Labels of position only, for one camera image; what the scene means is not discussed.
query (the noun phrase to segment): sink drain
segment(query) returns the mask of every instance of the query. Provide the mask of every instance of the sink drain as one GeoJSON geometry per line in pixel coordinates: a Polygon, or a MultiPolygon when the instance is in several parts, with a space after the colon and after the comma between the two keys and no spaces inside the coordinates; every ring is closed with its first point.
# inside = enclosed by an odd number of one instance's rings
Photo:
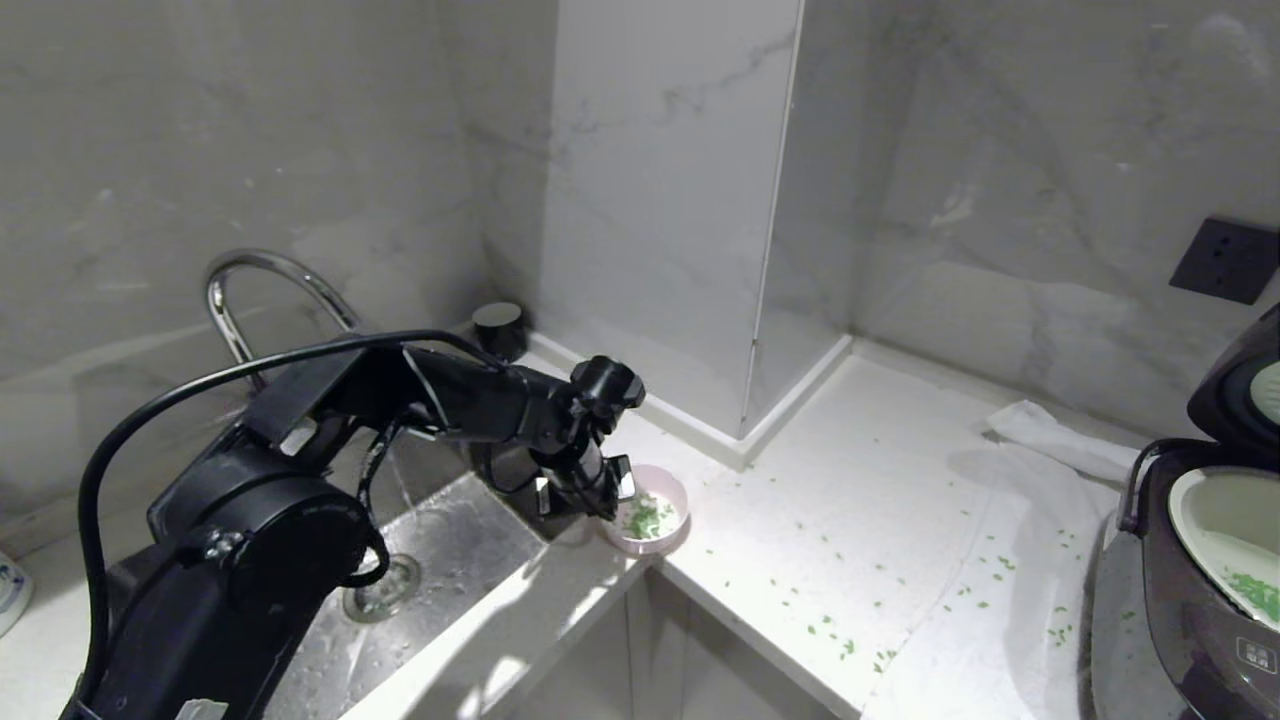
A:
{"type": "Polygon", "coordinates": [[[347,618],[357,623],[380,623],[396,615],[417,592],[422,569],[407,555],[393,555],[383,579],[367,588],[348,588],[342,597],[347,618]]]}

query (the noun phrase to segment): robotic arm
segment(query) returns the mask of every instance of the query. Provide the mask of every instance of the robotic arm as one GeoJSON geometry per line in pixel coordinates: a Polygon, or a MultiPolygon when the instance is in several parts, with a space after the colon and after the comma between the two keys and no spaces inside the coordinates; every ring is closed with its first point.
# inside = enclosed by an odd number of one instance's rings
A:
{"type": "Polygon", "coordinates": [[[293,365],[147,510],[155,544],[108,571],[101,682],[63,719],[260,717],[324,598],[385,573],[372,468],[357,497],[324,480],[357,429],[378,430],[371,456],[401,429],[518,443],[562,507],[612,519],[630,462],[599,446],[644,395],[604,356],[570,382],[402,345],[293,365]]]}

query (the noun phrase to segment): rice cooker lid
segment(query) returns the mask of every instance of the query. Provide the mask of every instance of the rice cooker lid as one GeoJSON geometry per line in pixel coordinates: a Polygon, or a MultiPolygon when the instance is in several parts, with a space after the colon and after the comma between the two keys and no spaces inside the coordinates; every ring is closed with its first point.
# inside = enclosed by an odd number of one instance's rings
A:
{"type": "Polygon", "coordinates": [[[1272,462],[1280,454],[1280,304],[1213,364],[1187,404],[1196,427],[1272,462]]]}

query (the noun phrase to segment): black cup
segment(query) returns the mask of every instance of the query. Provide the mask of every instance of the black cup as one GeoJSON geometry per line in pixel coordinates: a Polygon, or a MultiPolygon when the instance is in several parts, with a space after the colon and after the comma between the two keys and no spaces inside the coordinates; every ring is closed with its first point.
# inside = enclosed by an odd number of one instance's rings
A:
{"type": "Polygon", "coordinates": [[[471,314],[480,347],[515,363],[529,351],[525,337],[525,311],[515,302],[490,302],[471,314]]]}

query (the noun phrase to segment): black cable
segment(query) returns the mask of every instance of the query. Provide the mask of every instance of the black cable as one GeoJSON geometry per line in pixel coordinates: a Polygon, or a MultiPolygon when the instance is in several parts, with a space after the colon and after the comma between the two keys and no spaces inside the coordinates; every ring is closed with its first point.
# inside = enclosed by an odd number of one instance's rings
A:
{"type": "Polygon", "coordinates": [[[100,534],[101,529],[99,527],[97,509],[99,491],[102,486],[102,479],[106,475],[108,466],[111,464],[111,459],[116,452],[119,452],[120,447],[123,447],[124,443],[138,432],[138,429],[165,410],[184,400],[229,382],[238,380],[255,373],[261,373],[262,370],[292,365],[303,360],[314,360],[326,355],[337,355],[339,352],[348,352],[352,350],[387,345],[402,345],[417,341],[443,342],[467,352],[490,368],[499,370],[506,370],[507,368],[507,365],[498,357],[494,357],[479,347],[472,346],[470,342],[443,331],[402,331],[348,337],[308,347],[300,347],[285,352],[278,352],[275,355],[260,357],[250,363],[234,365],[232,368],[189,380],[138,407],[131,413],[129,416],[115,425],[115,428],[113,428],[105,438],[102,438],[102,442],[99,443],[93,455],[90,456],[88,462],[84,465],[84,473],[81,475],[77,507],[81,551],[84,556],[84,578],[88,584],[90,612],[88,653],[84,660],[84,671],[81,675],[81,682],[77,687],[79,703],[84,706],[88,705],[90,698],[92,698],[93,692],[97,691],[97,685],[101,683],[102,674],[106,670],[106,652],[109,647],[106,564],[102,559],[102,538],[100,534]]]}
{"type": "Polygon", "coordinates": [[[396,442],[396,437],[399,436],[402,429],[404,429],[403,416],[392,418],[387,423],[387,427],[379,430],[374,442],[369,445],[365,460],[361,462],[360,483],[356,486],[356,500],[364,506],[369,527],[372,529],[374,555],[378,556],[378,564],[369,571],[347,575],[339,583],[344,588],[366,588],[383,579],[383,575],[390,569],[390,551],[387,550],[387,538],[383,537],[383,533],[378,529],[378,523],[374,521],[374,501],[369,496],[369,489],[374,484],[374,475],[378,474],[378,468],[381,466],[383,459],[387,457],[387,451],[396,442]]]}
{"type": "MultiPolygon", "coordinates": [[[[516,495],[517,492],[527,488],[530,484],[534,483],[534,480],[538,479],[538,473],[534,473],[532,475],[529,475],[527,480],[520,483],[518,486],[516,486],[516,487],[513,487],[511,489],[498,487],[498,480],[494,479],[494,474],[493,474],[493,445],[485,443],[483,452],[484,454],[481,455],[481,470],[484,471],[484,475],[485,475],[484,480],[498,495],[516,495]]],[[[605,516],[604,512],[600,510],[600,506],[596,505],[595,501],[588,500],[586,493],[582,492],[582,488],[577,487],[576,483],[568,483],[568,484],[570,484],[570,488],[573,491],[573,495],[576,495],[577,498],[581,501],[582,507],[586,510],[588,514],[596,515],[596,516],[600,516],[600,518],[605,516]]]]}

